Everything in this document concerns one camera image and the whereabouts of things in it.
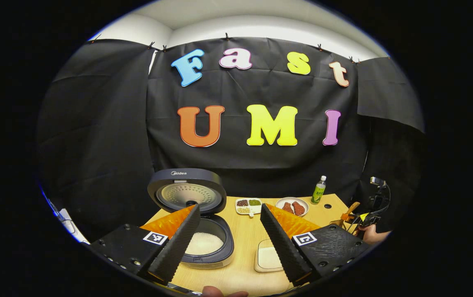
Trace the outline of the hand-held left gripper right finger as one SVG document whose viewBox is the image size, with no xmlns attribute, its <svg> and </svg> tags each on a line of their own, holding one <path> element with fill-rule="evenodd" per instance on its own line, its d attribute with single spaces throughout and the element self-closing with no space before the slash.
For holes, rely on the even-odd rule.
<svg viewBox="0 0 473 297">
<path fill-rule="evenodd" d="M 330 278 L 372 249 L 336 224 L 319 227 L 267 203 L 260 220 L 294 286 Z"/>
</svg>

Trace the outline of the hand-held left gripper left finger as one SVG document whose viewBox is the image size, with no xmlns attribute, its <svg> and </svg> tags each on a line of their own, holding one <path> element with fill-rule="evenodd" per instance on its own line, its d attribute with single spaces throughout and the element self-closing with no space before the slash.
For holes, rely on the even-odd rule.
<svg viewBox="0 0 473 297">
<path fill-rule="evenodd" d="M 92 242 L 90 248 L 131 274 L 167 285 L 200 219 L 199 205 L 190 205 L 142 227 L 123 224 Z"/>
</svg>

